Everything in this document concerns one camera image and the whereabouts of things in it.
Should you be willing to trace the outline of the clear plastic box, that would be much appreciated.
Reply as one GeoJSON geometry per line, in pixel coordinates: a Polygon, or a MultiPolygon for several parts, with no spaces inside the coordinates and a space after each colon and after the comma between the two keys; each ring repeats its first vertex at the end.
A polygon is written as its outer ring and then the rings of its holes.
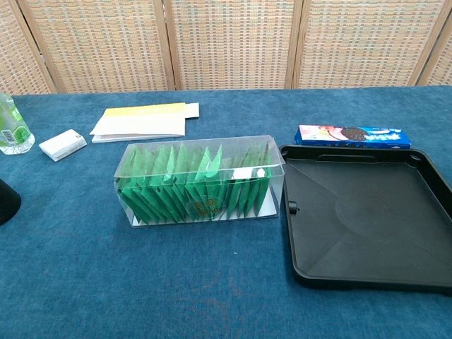
{"type": "MultiPolygon", "coordinates": [[[[134,144],[129,145],[128,147],[135,145],[136,148],[140,148],[143,152],[143,164],[144,164],[145,173],[140,174],[140,177],[144,177],[145,181],[143,184],[141,194],[146,198],[149,208],[152,210],[151,213],[153,216],[153,222],[163,222],[161,214],[158,213],[158,211],[155,208],[155,205],[153,204],[153,202],[154,202],[153,195],[152,195],[152,192],[150,191],[150,186],[149,186],[149,177],[150,177],[150,173],[151,173],[151,170],[153,167],[153,162],[154,162],[153,153],[158,148],[162,148],[162,150],[165,152],[165,157],[162,161],[162,173],[160,174],[160,178],[162,181],[160,182],[160,188],[158,189],[158,191],[160,192],[160,198],[165,205],[165,210],[166,210],[166,214],[168,217],[167,221],[176,222],[174,220],[173,214],[168,209],[167,196],[163,189],[163,177],[165,175],[165,170],[166,170],[171,146],[174,147],[174,170],[175,170],[179,147],[182,143],[185,145],[186,149],[188,150],[188,156],[187,156],[188,171],[186,172],[186,176],[189,174],[189,163],[192,158],[191,154],[195,148],[201,149],[201,158],[203,156],[203,153],[204,153],[204,150],[206,149],[206,147],[209,148],[210,164],[211,164],[212,160],[214,159],[220,145],[222,145],[222,160],[225,158],[228,158],[228,157],[234,157],[234,158],[240,157],[241,161],[242,161],[249,148],[251,151],[255,150],[256,152],[260,148],[262,148],[261,160],[260,160],[260,163],[258,166],[253,166],[253,167],[249,167],[249,166],[240,167],[239,166],[238,168],[234,168],[234,165],[233,165],[233,167],[231,168],[232,175],[236,174],[236,179],[238,179],[238,180],[240,180],[242,178],[242,175],[244,175],[248,179],[249,173],[252,172],[251,182],[254,179],[254,171],[255,170],[258,170],[258,172],[257,172],[258,182],[259,182],[259,179],[263,176],[263,168],[265,167],[265,165],[262,165],[261,161],[262,161],[265,147],[267,144],[269,144],[269,153],[270,153],[271,164],[268,167],[271,169],[271,176],[270,176],[267,190],[268,189],[270,190],[270,193],[273,196],[273,201],[274,201],[276,210],[278,211],[278,214],[279,214],[280,203],[281,203],[281,198],[282,198],[282,191],[283,191],[283,184],[284,184],[284,179],[285,179],[285,172],[284,172],[284,167],[283,167],[285,162],[284,162],[283,157],[280,154],[279,148],[277,147],[275,140],[272,136],[245,136],[245,137],[235,137],[235,138],[212,138],[212,139],[196,139],[196,140],[187,140],[187,141],[134,143],[134,144]]],[[[121,167],[121,161],[114,174],[114,188],[115,188],[116,193],[117,193],[117,188],[116,188],[117,184],[115,183],[115,179],[118,175],[119,168],[121,167]]],[[[174,186],[175,174],[176,174],[175,171],[173,171],[173,173],[172,173],[172,190],[173,190],[173,186],[174,186]]],[[[238,199],[239,182],[237,182],[237,187],[238,187],[238,192],[237,192],[237,199],[238,199]]],[[[173,192],[173,199],[174,199],[174,202],[176,203],[176,207],[179,211],[179,221],[176,222],[177,224],[179,224],[179,222],[183,221],[182,217],[184,215],[183,215],[183,212],[181,212],[179,209],[179,207],[180,207],[179,200],[174,192],[173,192]]],[[[124,205],[122,204],[122,201],[120,200],[120,198],[119,198],[119,201],[120,201],[120,204],[121,204],[122,208],[124,209],[124,212],[126,213],[126,216],[129,219],[129,222],[131,224],[130,218],[132,218],[133,215],[130,215],[130,212],[128,211],[128,209],[124,208],[124,205]]],[[[138,201],[136,203],[141,207],[142,211],[147,215],[147,217],[146,218],[143,217],[142,220],[144,222],[148,223],[148,221],[149,221],[148,214],[143,209],[143,207],[144,207],[143,203],[138,202],[138,201]]],[[[198,194],[197,208],[198,208],[198,213],[199,213],[199,221],[207,219],[206,217],[203,217],[203,215],[201,214],[202,207],[203,207],[203,204],[202,204],[201,198],[198,194]]],[[[237,204],[236,204],[233,212],[236,212],[236,209],[237,209],[237,204]]]]}

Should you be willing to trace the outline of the green tea bags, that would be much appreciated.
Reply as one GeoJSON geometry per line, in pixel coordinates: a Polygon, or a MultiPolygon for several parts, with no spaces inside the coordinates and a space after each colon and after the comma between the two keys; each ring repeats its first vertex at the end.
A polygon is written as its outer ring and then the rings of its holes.
{"type": "MultiPolygon", "coordinates": [[[[278,216],[278,211],[276,210],[273,196],[270,193],[270,190],[268,189],[265,195],[265,198],[263,200],[263,203],[261,205],[261,209],[258,212],[258,214],[255,214],[254,209],[251,209],[249,211],[249,214],[245,216],[244,214],[241,214],[238,216],[237,212],[233,212],[230,216],[227,216],[227,212],[225,211],[221,215],[217,216],[216,218],[213,218],[212,220],[204,219],[200,220],[201,222],[217,222],[217,221],[232,221],[232,220],[246,220],[246,219],[254,219],[254,218],[274,218],[278,216]]],[[[200,222],[199,220],[193,220],[191,218],[188,218],[186,221],[179,222],[179,224],[186,224],[186,223],[193,223],[193,222],[200,222]]],[[[147,227],[147,226],[154,226],[154,225],[176,225],[176,222],[167,221],[167,222],[153,222],[150,221],[148,223],[142,221],[138,221],[138,218],[136,216],[132,217],[131,220],[131,226],[132,227],[147,227]]]]}

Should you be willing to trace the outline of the black plastic tray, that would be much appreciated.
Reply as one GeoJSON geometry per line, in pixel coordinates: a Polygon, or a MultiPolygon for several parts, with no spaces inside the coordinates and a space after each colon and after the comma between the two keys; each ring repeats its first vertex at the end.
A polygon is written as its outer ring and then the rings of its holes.
{"type": "Polygon", "coordinates": [[[280,152],[291,269],[301,284],[452,296],[452,186],[425,153],[280,152]]]}

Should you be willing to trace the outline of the yellow and white envelope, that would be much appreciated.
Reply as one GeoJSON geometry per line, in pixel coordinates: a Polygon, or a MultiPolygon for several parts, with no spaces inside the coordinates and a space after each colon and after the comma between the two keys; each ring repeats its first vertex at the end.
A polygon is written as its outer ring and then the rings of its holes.
{"type": "Polygon", "coordinates": [[[184,135],[186,104],[108,108],[90,135],[184,135]]]}

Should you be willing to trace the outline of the wicker folding screen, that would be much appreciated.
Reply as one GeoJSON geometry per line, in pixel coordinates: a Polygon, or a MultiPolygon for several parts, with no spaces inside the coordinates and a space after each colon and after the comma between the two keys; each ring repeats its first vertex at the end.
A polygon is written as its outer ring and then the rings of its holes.
{"type": "Polygon", "coordinates": [[[452,85],[452,0],[0,0],[0,92],[452,85]]]}

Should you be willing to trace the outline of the blue cookie box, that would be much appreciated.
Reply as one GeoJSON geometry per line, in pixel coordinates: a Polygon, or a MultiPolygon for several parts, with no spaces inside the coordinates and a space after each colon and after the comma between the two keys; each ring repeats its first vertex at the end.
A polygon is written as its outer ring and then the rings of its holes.
{"type": "Polygon", "coordinates": [[[295,145],[409,149],[410,139],[402,129],[299,125],[295,145]]]}

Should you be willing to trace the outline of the blue tablecloth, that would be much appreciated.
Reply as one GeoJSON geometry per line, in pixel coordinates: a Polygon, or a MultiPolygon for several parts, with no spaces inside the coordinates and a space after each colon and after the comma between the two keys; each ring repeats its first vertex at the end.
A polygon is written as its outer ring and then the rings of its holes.
{"type": "MultiPolygon", "coordinates": [[[[42,142],[87,136],[108,107],[197,102],[186,136],[269,134],[300,124],[403,129],[452,185],[452,85],[18,95],[42,142]]],[[[125,143],[54,162],[38,146],[0,153],[22,198],[0,226],[0,339],[452,339],[452,297],[314,290],[291,270],[285,218],[134,229],[114,192],[125,143]]]]}

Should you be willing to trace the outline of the white tissue pack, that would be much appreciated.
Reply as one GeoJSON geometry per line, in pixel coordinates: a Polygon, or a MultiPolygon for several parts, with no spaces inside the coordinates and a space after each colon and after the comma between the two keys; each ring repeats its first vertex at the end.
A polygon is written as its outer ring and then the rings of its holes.
{"type": "Polygon", "coordinates": [[[58,162],[87,145],[84,137],[73,129],[39,144],[41,151],[54,162],[58,162]]]}

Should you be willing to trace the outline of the clear plastic bottle green label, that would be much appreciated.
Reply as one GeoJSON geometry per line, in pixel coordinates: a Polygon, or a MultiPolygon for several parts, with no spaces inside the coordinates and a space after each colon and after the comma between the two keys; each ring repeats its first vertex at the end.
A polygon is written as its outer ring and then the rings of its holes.
{"type": "Polygon", "coordinates": [[[29,151],[35,137],[18,111],[13,98],[0,93],[0,151],[5,155],[18,155],[29,151]]]}

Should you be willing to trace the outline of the black rounded object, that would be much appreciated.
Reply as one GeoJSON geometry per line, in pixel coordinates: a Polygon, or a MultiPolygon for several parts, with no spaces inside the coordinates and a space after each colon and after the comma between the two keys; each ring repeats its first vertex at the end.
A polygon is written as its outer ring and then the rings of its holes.
{"type": "Polygon", "coordinates": [[[0,179],[0,226],[8,222],[20,209],[21,197],[0,179]]]}

